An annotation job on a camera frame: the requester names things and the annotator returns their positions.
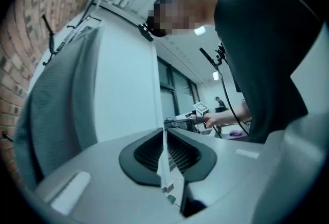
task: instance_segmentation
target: black cable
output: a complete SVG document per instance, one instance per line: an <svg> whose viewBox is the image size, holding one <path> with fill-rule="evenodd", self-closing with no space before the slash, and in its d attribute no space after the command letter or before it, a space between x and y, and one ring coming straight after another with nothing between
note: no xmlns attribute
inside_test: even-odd
<svg viewBox="0 0 329 224"><path fill-rule="evenodd" d="M242 124L240 123L240 120L237 118L237 116L236 116L236 114L235 114L235 112L234 112L234 110L233 110L233 107L232 107L232 105L231 105L230 99L228 98L228 95L227 95L227 91L226 91L226 87L225 87L225 83L224 83L224 78L223 78L223 75L222 75L220 69L219 69L218 67L216 67L215 69L219 72L219 74L220 74L220 76L221 76L221 81L222 81L222 86L223 86L223 89L224 89L224 94L225 94L225 97L226 97L227 103L228 103L228 105L230 106L230 109L231 109L231 111L232 111L232 113L233 113L233 115L234 115L234 118L236 119L237 123L238 123L239 126L242 128L242 130L243 130L243 131L249 136L249 133L248 133L248 132L242 127Z"/></svg>
<svg viewBox="0 0 329 224"><path fill-rule="evenodd" d="M216 131L216 133L218 134L218 136L219 136L220 138L222 138L222 136L221 136L220 133L217 131L217 129L215 128L215 126L213 126L213 128L215 129L215 131Z"/></svg>
<svg viewBox="0 0 329 224"><path fill-rule="evenodd" d="M219 72L219 74L221 76L222 86L223 86L223 89L224 89L224 94L225 94L226 100L228 102L228 105L230 106L230 109L231 109L231 111L232 111L232 113L234 115L234 118L236 119L236 121L239 124L239 126L241 127L241 129L249 136L248 132L242 127L242 125L240 123L240 120L237 118L237 116L236 116L236 114L235 114L235 112L233 110L233 107L231 105L230 99L228 98L228 95L227 95L227 91L226 91L226 87L225 87L225 83L224 83L224 78L223 78L223 75L222 75L220 69L215 64L214 60L206 53L206 51L204 49L200 48L200 52L206 57L206 59L210 62L210 64Z"/></svg>

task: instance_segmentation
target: white strip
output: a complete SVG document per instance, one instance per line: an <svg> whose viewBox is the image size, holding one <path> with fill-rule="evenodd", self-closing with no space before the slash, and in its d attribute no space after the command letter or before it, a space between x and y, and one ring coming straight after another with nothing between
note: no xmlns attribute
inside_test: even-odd
<svg viewBox="0 0 329 224"><path fill-rule="evenodd" d="M90 182L90 174L87 172L78 173L67 187L51 203L51 207L67 216L77 204L85 188Z"/></svg>
<svg viewBox="0 0 329 224"><path fill-rule="evenodd" d="M237 149L237 150L235 150L235 152L239 155L254 158L254 159L257 159L257 157L259 156L259 153L257 153L257 152L252 152L252 151L247 151L247 150L242 150L242 149Z"/></svg>

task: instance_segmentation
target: black vent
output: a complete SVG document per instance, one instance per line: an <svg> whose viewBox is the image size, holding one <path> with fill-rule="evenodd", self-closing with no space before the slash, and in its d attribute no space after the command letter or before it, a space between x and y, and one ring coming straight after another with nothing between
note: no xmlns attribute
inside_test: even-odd
<svg viewBox="0 0 329 224"><path fill-rule="evenodd" d="M153 172L157 172L159 158L163 152L163 134L158 134L139 146L135 152L135 159Z"/></svg>
<svg viewBox="0 0 329 224"><path fill-rule="evenodd" d="M167 134L168 152L175 161L179 171L184 172L194 166L201 159L200 151L173 135L171 132Z"/></svg>

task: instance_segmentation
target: brick wall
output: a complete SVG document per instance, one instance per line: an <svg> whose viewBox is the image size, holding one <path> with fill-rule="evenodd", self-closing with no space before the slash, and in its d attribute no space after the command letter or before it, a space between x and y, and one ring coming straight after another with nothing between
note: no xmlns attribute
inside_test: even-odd
<svg viewBox="0 0 329 224"><path fill-rule="evenodd" d="M13 136L29 81L48 46L46 17L56 32L85 9L88 0L14 0L0 25L0 130ZM0 154L20 182L12 143L0 137Z"/></svg>

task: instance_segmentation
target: hand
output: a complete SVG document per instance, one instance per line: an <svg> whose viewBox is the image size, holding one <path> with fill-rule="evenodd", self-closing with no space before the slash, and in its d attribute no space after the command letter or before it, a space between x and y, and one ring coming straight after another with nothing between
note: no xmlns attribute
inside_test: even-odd
<svg viewBox="0 0 329 224"><path fill-rule="evenodd" d="M207 128L219 125L219 120L216 114L204 114L204 122L206 123Z"/></svg>

